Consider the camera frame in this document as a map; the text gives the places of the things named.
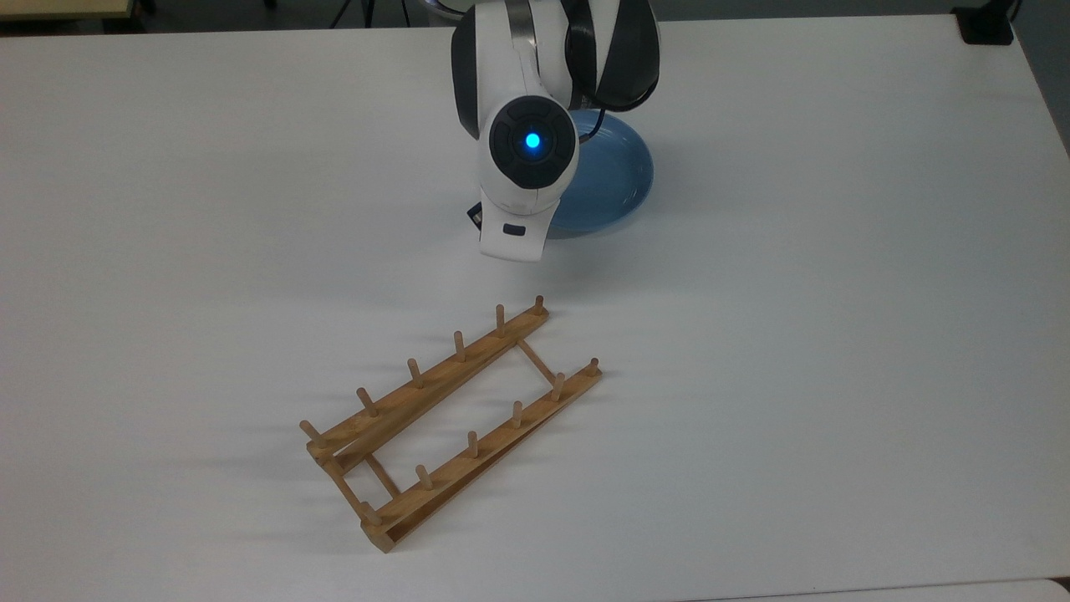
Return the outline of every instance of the bamboo plate holder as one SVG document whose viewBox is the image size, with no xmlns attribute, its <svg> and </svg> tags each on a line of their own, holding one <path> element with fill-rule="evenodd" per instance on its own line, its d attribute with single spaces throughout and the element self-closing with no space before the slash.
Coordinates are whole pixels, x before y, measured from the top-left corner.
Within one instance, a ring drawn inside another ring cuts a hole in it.
<svg viewBox="0 0 1070 602">
<path fill-rule="evenodd" d="M 363 387 L 357 389 L 356 397 L 364 410 L 323 433 L 307 420 L 301 421 L 302 431 L 310 439 L 306 446 L 308 453 L 353 507 L 371 543 L 383 552 L 393 550 L 536 429 L 601 380 L 597 359 L 566 379 L 562 373 L 551 372 L 524 341 L 550 318 L 542 307 L 541 295 L 535 297 L 534 306 L 508 322 L 505 309 L 498 306 L 495 318 L 494 330 L 468 346 L 460 331 L 455 333 L 455 354 L 427 372 L 421 372 L 416 360 L 410 359 L 411 381 L 378 402 L 372 401 Z M 550 383 L 550 391 L 528 406 L 514 402 L 508 420 L 482 438 L 475 431 L 469 432 L 463 451 L 430 473 L 424 465 L 416 466 L 416 483 L 403 492 L 398 489 L 372 453 L 513 348 L 519 348 L 535 365 Z M 391 495 L 391 500 L 381 508 L 361 501 L 346 482 L 346 474 L 362 462 L 368 464 Z"/>
</svg>

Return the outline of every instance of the floor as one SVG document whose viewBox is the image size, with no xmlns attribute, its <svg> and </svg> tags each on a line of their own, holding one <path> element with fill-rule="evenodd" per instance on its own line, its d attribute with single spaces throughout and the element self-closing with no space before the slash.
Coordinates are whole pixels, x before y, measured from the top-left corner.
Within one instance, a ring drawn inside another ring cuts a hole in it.
<svg viewBox="0 0 1070 602">
<path fill-rule="evenodd" d="M 156 0 L 155 14 L 141 11 L 136 27 L 149 33 L 183 31 L 242 31 L 265 29 L 325 29 L 343 0 Z M 372 27 L 404 27 L 401 2 L 407 1 L 413 27 L 427 26 L 422 0 L 378 0 Z M 339 28 L 364 26 L 362 0 L 342 15 Z M 1070 149 L 1070 1 L 1023 0 L 1014 21 L 1063 143 Z M 976 6 L 979 0 L 651 0 L 661 20 L 737 19 L 805 16 L 946 14 L 954 5 Z M 62 24 L 0 24 L 3 34 L 92 34 L 105 28 L 98 21 Z"/>
</svg>

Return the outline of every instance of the wooden peg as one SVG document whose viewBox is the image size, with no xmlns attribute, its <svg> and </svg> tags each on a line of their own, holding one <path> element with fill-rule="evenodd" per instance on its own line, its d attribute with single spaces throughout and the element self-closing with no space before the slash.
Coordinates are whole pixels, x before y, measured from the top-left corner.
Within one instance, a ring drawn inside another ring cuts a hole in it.
<svg viewBox="0 0 1070 602">
<path fill-rule="evenodd" d="M 323 435 L 320 435 L 320 432 L 317 431 L 315 427 L 312 427 L 311 422 L 308 422 L 307 420 L 302 420 L 301 425 L 299 425 L 297 427 L 301 427 L 301 430 L 305 432 L 305 435 L 308 435 L 308 438 L 311 439 L 314 444 L 316 444 L 316 447 L 318 448 L 327 447 L 327 441 L 323 438 Z"/>
<path fill-rule="evenodd" d="M 520 413 L 524 411 L 524 404 L 519 401 L 513 402 L 513 428 L 520 429 L 520 423 L 523 422 L 523 418 Z"/>
<path fill-rule="evenodd" d="M 376 509 L 372 508 L 371 505 L 368 504 L 367 501 L 362 501 L 361 503 L 361 510 L 364 512 L 364 516 L 362 516 L 362 518 L 365 521 L 371 523 L 372 525 L 374 525 L 377 527 L 379 525 L 383 524 L 382 518 L 379 516 L 379 513 L 376 512 Z"/>
<path fill-rule="evenodd" d="M 415 358 L 409 358 L 409 373 L 412 374 L 412 385 L 417 389 L 424 388 L 424 375 L 419 373 L 419 367 L 416 366 Z"/>
<path fill-rule="evenodd" d="M 386 489 L 386 493 L 391 494 L 391 497 L 398 497 L 401 495 L 401 490 L 399 490 L 397 484 L 394 483 L 394 479 L 391 479 L 389 474 L 386 473 L 383 465 L 379 464 L 376 457 L 369 453 L 364 457 L 364 461 L 368 463 L 368 466 L 371 468 L 371 472 L 376 474 L 376 477 L 379 477 L 379 482 L 383 484 L 383 488 Z"/>
<path fill-rule="evenodd" d="M 457 355 L 454 357 L 455 360 L 459 362 L 464 361 L 464 338 L 461 337 L 461 331 L 454 334 L 454 346 L 457 348 Z"/>
<path fill-rule="evenodd" d="M 364 387 L 356 390 L 356 397 L 361 399 L 361 403 L 364 404 L 364 410 L 368 413 L 369 417 L 374 418 L 379 416 L 379 411 L 371 403 L 371 396 L 368 395 Z"/>
<path fill-rule="evenodd" d="M 424 485 L 425 490 L 431 491 L 434 489 L 434 483 L 431 482 L 431 477 L 427 474 L 427 468 L 423 464 L 416 465 L 416 476 L 419 477 L 419 484 Z"/>
<path fill-rule="evenodd" d="M 469 431 L 469 447 L 464 450 L 464 458 L 479 458 L 479 437 L 475 431 Z"/>
<path fill-rule="evenodd" d="M 561 400 L 561 390 L 565 388 L 565 373 L 559 372 L 557 377 L 553 380 L 553 390 L 550 391 L 550 401 L 556 402 Z"/>
<path fill-rule="evenodd" d="M 542 361 L 541 358 L 538 357 L 538 355 L 535 353 L 535 350 L 532 350 L 532 346 L 529 345 L 526 341 L 524 341 L 523 339 L 517 341 L 517 348 L 520 348 L 520 351 L 523 352 L 525 356 L 528 356 L 528 359 L 531 360 L 533 365 L 535 365 L 535 369 L 538 370 L 540 373 L 542 373 L 542 376 L 546 377 L 547 381 L 553 383 L 553 373 L 550 372 L 550 369 L 546 367 L 546 364 Z"/>
</svg>

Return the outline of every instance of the black object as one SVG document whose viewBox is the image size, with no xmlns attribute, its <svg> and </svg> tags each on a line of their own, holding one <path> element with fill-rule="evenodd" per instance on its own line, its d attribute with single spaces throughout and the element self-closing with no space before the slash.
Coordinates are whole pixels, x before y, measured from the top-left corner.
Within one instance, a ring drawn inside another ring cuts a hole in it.
<svg viewBox="0 0 1070 602">
<path fill-rule="evenodd" d="M 494 165 L 524 189 L 556 182 L 576 153 L 572 118 L 545 96 L 520 96 L 502 107 L 490 136 Z"/>
<path fill-rule="evenodd" d="M 475 229 L 483 231 L 483 203 L 475 203 L 472 209 L 469 209 L 469 219 L 475 223 Z"/>
<path fill-rule="evenodd" d="M 991 0 L 979 9 L 958 6 L 951 14 L 959 21 L 959 33 L 966 44 L 981 46 L 1009 46 L 1014 41 L 1007 11 L 1014 0 Z"/>
<path fill-rule="evenodd" d="M 582 96 L 598 108 L 631 110 L 643 104 L 658 84 L 661 61 L 657 20 L 647 0 L 620 0 L 611 40 L 595 40 L 588 0 L 561 0 L 568 30 L 565 62 Z M 597 77 L 596 44 L 609 44 L 609 55 Z M 569 108 L 579 108 L 570 103 Z"/>
<path fill-rule="evenodd" d="M 334 29 L 338 25 L 338 21 L 341 20 L 341 16 L 346 14 L 346 9 L 349 7 L 349 3 L 352 2 L 352 1 L 353 0 L 346 0 L 342 3 L 341 9 L 338 9 L 338 14 L 335 15 L 335 20 L 331 21 L 331 29 Z M 361 7 L 364 9 L 364 29 L 370 29 L 371 28 L 371 15 L 372 15 L 372 13 L 376 12 L 376 0 L 368 0 L 367 5 L 364 4 L 364 0 L 361 0 Z"/>
<path fill-rule="evenodd" d="M 597 134 L 599 129 L 601 129 L 601 122 L 602 122 L 603 119 L 606 119 L 606 109 L 601 109 L 601 110 L 598 111 L 598 120 L 595 121 L 595 126 L 592 127 L 591 130 L 587 132 L 586 134 L 580 136 L 580 143 L 581 144 L 583 142 L 590 140 L 591 138 L 593 138 L 594 135 Z"/>
<path fill-rule="evenodd" d="M 479 99 L 475 81 L 475 6 L 461 17 L 449 42 L 449 60 L 454 70 L 454 101 L 461 125 L 473 138 L 479 139 Z"/>
</svg>

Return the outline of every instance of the cable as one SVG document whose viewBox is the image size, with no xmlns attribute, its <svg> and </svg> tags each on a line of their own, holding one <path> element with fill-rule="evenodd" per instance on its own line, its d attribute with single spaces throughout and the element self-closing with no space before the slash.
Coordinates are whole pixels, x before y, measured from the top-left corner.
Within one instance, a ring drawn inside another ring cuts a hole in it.
<svg viewBox="0 0 1070 602">
<path fill-rule="evenodd" d="M 338 14 L 335 15 L 335 20 L 331 21 L 331 29 L 334 29 L 335 26 L 338 25 L 338 21 L 341 20 L 341 16 L 346 14 L 346 9 L 349 7 L 349 3 L 352 1 L 353 0 L 346 0 L 346 2 L 341 5 L 341 9 L 338 10 Z M 409 10 L 406 9 L 404 2 L 401 2 L 401 9 L 404 11 L 404 25 L 406 27 L 410 27 Z M 371 28 L 371 13 L 373 13 L 374 11 L 376 11 L 376 0 L 368 0 L 368 12 L 364 13 L 364 29 Z"/>
<path fill-rule="evenodd" d="M 592 137 L 594 137 L 594 135 L 598 133 L 598 129 L 601 129 L 602 119 L 606 119 L 606 109 L 601 109 L 598 111 L 598 121 L 595 121 L 595 126 L 591 129 L 591 132 L 580 136 L 581 144 L 590 140 Z"/>
<path fill-rule="evenodd" d="M 341 16 L 346 14 L 346 9 L 349 7 L 349 3 L 352 1 L 353 0 L 346 0 L 346 3 L 341 5 L 341 10 L 338 11 L 338 14 L 335 16 L 335 20 L 331 21 L 331 29 L 334 29 L 335 26 L 338 25 L 338 21 L 341 20 Z"/>
<path fill-rule="evenodd" d="M 376 0 L 368 0 L 368 12 L 364 13 L 364 29 L 371 29 L 371 14 L 376 12 Z"/>
</svg>

